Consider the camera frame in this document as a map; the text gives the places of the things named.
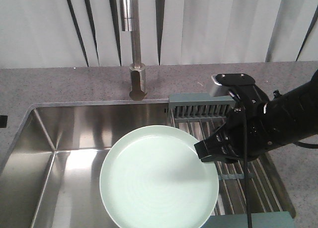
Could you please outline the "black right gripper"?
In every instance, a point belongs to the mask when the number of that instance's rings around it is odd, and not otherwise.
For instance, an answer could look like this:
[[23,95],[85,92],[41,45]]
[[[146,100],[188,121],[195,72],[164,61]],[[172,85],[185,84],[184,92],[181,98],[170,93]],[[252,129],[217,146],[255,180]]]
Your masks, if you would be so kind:
[[194,145],[201,162],[252,161],[266,152],[269,135],[261,121],[261,106],[268,96],[256,85],[233,86],[230,94],[238,103],[227,114],[226,123]]

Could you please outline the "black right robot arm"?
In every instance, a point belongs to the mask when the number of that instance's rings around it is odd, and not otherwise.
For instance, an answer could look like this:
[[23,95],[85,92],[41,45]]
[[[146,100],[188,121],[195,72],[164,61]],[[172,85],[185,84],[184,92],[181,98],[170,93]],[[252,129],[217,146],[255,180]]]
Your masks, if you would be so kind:
[[247,74],[217,74],[236,105],[226,122],[210,137],[194,145],[202,162],[252,161],[288,144],[316,149],[300,141],[318,132],[318,75],[285,94],[274,92],[270,100]]

